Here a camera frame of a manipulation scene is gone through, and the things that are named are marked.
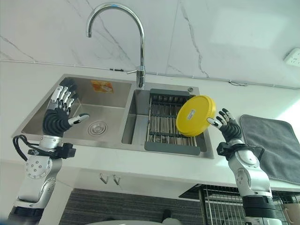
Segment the stainless steel sink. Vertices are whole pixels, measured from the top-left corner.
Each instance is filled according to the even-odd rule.
[[[145,143],[149,142],[150,137],[148,126],[150,123],[150,90],[164,89],[187,92],[191,88],[189,89],[191,95],[200,94],[197,87],[146,83],[145,90],[136,90],[134,81],[65,74],[49,90],[48,94],[29,114],[14,135],[24,133],[29,140],[40,140],[43,116],[50,96],[57,85],[66,77],[74,79],[77,85],[76,93],[79,96],[72,106],[71,115],[79,113],[90,114],[88,120],[70,128],[64,134],[64,142],[77,145],[146,151]],[[109,91],[109,93],[100,92],[94,89],[93,81],[110,82],[113,91]],[[170,142],[167,148],[173,149],[173,147],[176,147],[177,150],[165,151],[164,149],[167,148],[158,146],[153,151],[186,155],[185,148],[192,149],[197,147],[200,149],[198,153],[188,155],[213,158],[207,130],[203,134],[191,139],[191,141],[193,141],[193,143],[190,142],[191,144],[182,141],[183,148],[181,148],[180,146],[171,145],[176,142],[174,138],[174,142]]]

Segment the wall outlet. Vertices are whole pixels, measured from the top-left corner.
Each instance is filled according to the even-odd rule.
[[[300,67],[300,48],[294,48],[285,58],[288,65]]]

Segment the wire basket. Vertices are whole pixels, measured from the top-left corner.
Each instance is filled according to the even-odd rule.
[[[288,225],[282,204],[299,203],[299,192],[273,191],[278,219]],[[245,224],[243,202],[236,187],[201,185],[199,199],[205,225],[243,225]]]

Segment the white countertop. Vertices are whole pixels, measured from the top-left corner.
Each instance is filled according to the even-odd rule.
[[[3,161],[23,163],[12,145],[12,135],[38,102],[63,74],[135,80],[135,75],[99,69],[0,62],[1,75],[1,152]],[[151,83],[198,86],[200,93],[213,98],[239,119],[243,114],[276,119],[297,100],[300,92],[262,86],[235,87],[225,82],[147,75]],[[75,146],[76,156],[63,160],[63,167],[77,167],[116,173],[130,173],[191,183],[235,186],[234,175],[216,148],[224,141],[221,133],[209,127],[214,159],[152,152]],[[271,180],[277,190],[299,191],[300,186]]]

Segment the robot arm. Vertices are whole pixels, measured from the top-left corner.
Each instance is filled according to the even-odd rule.
[[[75,155],[76,149],[73,149],[72,144],[62,144],[63,134],[73,125],[89,118],[86,113],[68,118],[71,106],[77,98],[77,94],[74,94],[76,85],[69,78],[60,84],[62,86],[56,88],[49,101],[43,120],[44,135],[39,145],[29,143],[24,135],[13,139],[17,152],[26,161],[25,179],[8,216],[8,221],[14,224],[39,223],[54,190],[56,175],[62,166],[62,158]],[[20,150],[18,139],[32,148],[28,152],[30,154],[28,159]]]
[[[219,114],[221,117],[217,116],[217,120],[208,118],[207,121],[217,127],[226,140],[219,144],[217,152],[226,157],[234,173],[243,199],[246,225],[281,225],[272,200],[269,177],[252,152],[258,147],[243,143],[241,128],[226,109]]]

